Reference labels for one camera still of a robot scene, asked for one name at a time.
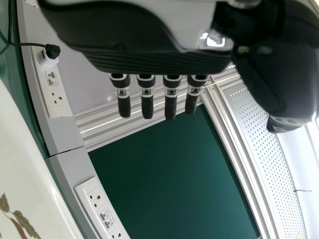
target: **gray wall trim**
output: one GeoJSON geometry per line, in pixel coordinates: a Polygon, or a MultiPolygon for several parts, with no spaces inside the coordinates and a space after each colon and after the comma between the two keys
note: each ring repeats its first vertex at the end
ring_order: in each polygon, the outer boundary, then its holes
{"type": "Polygon", "coordinates": [[[85,213],[74,187],[96,176],[96,171],[91,163],[85,148],[78,148],[69,152],[60,153],[48,158],[54,172],[56,183],[62,190],[64,200],[69,210],[74,215],[78,227],[88,239],[99,239],[94,226],[85,213]]]}
{"type": "MultiPolygon", "coordinates": [[[[18,26],[21,42],[28,42],[24,22],[24,1],[17,1],[18,26]]],[[[34,110],[50,155],[84,145],[74,117],[49,118],[34,66],[31,47],[21,47],[25,74],[34,110]]]]}

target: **power plug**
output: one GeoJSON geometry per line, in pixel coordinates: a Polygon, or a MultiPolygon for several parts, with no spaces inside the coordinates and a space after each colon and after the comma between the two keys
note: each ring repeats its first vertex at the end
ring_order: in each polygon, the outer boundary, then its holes
{"type": "Polygon", "coordinates": [[[37,55],[40,65],[46,68],[54,67],[59,62],[60,52],[59,46],[47,44],[37,55]]]}

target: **white plug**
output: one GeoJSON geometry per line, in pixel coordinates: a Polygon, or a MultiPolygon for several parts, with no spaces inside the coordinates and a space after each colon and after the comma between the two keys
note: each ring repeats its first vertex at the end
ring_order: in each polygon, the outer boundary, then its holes
{"type": "Polygon", "coordinates": [[[55,59],[51,59],[50,57],[48,57],[48,55],[46,54],[45,48],[43,48],[38,53],[38,59],[39,59],[40,65],[46,68],[52,68],[59,62],[58,57],[55,59]]]}

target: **electrical outlet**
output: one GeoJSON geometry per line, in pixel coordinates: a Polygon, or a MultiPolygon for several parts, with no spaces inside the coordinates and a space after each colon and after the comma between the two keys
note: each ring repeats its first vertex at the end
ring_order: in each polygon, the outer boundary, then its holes
{"type": "Polygon", "coordinates": [[[92,192],[87,194],[87,197],[94,211],[100,209],[106,202],[103,198],[103,192],[101,188],[94,189],[92,192]]]}
{"type": "Polygon", "coordinates": [[[58,66],[46,68],[40,65],[37,54],[42,47],[32,47],[33,60],[45,106],[50,118],[73,116],[66,98],[58,66]]]}
{"type": "Polygon", "coordinates": [[[49,98],[51,99],[51,103],[54,106],[66,106],[67,100],[62,96],[60,91],[51,91],[49,92],[49,98]]]}
{"type": "Polygon", "coordinates": [[[130,239],[97,177],[74,189],[102,239],[130,239]]]}
{"type": "Polygon", "coordinates": [[[123,235],[122,231],[116,227],[111,233],[110,238],[112,239],[125,239],[125,236],[123,235]]]}

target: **green chalkboard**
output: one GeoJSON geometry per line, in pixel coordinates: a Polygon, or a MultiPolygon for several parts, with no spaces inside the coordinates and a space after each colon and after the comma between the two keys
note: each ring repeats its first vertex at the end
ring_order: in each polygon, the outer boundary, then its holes
{"type": "Polygon", "coordinates": [[[204,106],[89,155],[131,239],[259,236],[204,106]]]}

